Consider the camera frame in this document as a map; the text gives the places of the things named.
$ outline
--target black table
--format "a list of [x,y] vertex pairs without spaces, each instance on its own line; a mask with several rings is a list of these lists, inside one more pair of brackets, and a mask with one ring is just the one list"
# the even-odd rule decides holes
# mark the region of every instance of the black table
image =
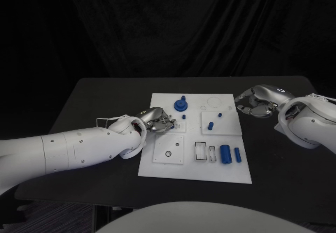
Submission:
[[[94,127],[97,117],[135,116],[149,108],[153,92],[237,96],[263,83],[296,96],[316,92],[300,76],[83,79],[51,133]],[[289,220],[336,223],[336,155],[323,146],[310,150],[292,143],[273,129],[277,116],[257,119],[240,113],[240,122],[253,184],[139,177],[139,154],[22,183],[16,198],[132,208],[171,201],[208,201]]]

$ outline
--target dark backdrop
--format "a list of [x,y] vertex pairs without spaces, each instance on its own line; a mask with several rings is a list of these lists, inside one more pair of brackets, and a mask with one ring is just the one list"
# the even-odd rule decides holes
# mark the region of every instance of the dark backdrop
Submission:
[[335,11],[335,0],[8,1],[0,138],[48,133],[83,77],[305,75],[336,97]]

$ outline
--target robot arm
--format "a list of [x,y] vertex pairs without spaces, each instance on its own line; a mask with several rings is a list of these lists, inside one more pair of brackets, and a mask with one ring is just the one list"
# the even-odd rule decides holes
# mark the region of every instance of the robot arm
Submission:
[[129,159],[145,147],[148,132],[173,126],[160,107],[127,115],[109,128],[94,127],[38,137],[0,141],[0,194],[23,181],[58,171],[83,168],[111,160]]
[[246,97],[253,108],[240,105],[244,113],[266,118],[279,111],[276,130],[305,148],[313,149],[322,144],[336,153],[336,105],[329,102],[335,99],[316,94],[296,98],[290,92],[264,84],[248,89],[235,102]]

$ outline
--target blue cylinder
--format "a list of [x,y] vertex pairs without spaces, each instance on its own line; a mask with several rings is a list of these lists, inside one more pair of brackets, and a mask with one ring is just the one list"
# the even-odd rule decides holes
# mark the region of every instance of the blue cylinder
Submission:
[[230,152],[230,146],[228,145],[221,146],[221,157],[222,157],[222,163],[224,164],[233,163],[231,152]]
[[237,162],[241,163],[240,148],[235,147]]
[[181,100],[178,100],[173,104],[173,108],[182,112],[188,108],[186,96],[182,96]]
[[214,122],[210,123],[208,130],[212,130]]

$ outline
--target floor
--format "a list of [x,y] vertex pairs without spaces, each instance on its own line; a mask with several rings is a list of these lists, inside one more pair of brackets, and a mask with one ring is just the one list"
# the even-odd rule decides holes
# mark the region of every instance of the floor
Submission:
[[[5,224],[0,233],[93,233],[94,206],[84,204],[35,201],[19,207],[26,215],[26,222]],[[306,222],[296,224],[318,233],[336,233],[336,226],[316,225]]]

